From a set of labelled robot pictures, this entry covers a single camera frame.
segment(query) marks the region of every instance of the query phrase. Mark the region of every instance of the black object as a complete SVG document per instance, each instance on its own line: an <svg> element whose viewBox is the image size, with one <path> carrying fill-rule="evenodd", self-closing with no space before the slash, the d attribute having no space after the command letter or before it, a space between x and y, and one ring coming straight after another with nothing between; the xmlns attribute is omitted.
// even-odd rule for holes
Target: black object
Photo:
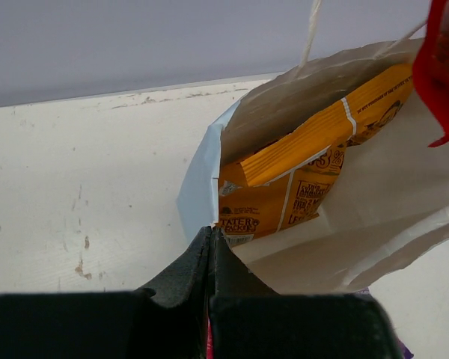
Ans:
<svg viewBox="0 0 449 359"><path fill-rule="evenodd" d="M368 296L281 296L220 229L134 292L0 295L0 358L399 358Z"/></svg>

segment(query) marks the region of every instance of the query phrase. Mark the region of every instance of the orange snack bag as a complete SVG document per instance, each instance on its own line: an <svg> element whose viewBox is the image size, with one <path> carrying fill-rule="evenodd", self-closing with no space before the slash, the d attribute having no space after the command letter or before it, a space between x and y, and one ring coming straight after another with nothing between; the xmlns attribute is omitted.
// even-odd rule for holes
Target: orange snack bag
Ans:
<svg viewBox="0 0 449 359"><path fill-rule="evenodd" d="M296 130L219 175L219 222L231 245L318 216L347 147L391 121L412 92L412 65L389 67Z"/></svg>

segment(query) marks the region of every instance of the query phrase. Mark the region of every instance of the barcode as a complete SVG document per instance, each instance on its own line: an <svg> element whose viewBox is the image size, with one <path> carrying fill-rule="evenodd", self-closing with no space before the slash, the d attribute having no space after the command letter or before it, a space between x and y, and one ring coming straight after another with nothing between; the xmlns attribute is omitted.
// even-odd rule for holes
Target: barcode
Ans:
<svg viewBox="0 0 449 359"><path fill-rule="evenodd" d="M254 237L254 234L239 234L239 235L226 235L227 243L231 246L242 245L250 242Z"/></svg>
<svg viewBox="0 0 449 359"><path fill-rule="evenodd" d="M223 186L219 189L219 195L222 197L228 196L229 194L235 192L238 188L241 187L235 185L234 183L224 181Z"/></svg>

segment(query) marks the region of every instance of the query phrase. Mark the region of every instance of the purple object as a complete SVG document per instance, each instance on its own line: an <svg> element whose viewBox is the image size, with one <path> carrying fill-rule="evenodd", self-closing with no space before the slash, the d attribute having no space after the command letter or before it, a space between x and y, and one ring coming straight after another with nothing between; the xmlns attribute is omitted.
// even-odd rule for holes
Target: purple object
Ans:
<svg viewBox="0 0 449 359"><path fill-rule="evenodd" d="M355 294L371 295L371 293L369 292L369 288L361 289L361 290L355 292ZM409 349L407 349L407 346L405 346L404 343L401 342L399 339L397 341L399 342L399 347L403 351L404 359L411 359L411 358L413 358L414 354L412 354L411 351Z"/></svg>

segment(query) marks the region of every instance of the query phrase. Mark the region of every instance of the light blue paper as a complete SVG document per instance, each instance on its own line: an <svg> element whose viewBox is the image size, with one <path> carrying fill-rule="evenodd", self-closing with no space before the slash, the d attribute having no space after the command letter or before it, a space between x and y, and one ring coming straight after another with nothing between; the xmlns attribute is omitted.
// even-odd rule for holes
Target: light blue paper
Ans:
<svg viewBox="0 0 449 359"><path fill-rule="evenodd" d="M218 177L221 161L221 134L240 100L208 126L191 160L177 198L185 236L192 241L200 228L218 221Z"/></svg>

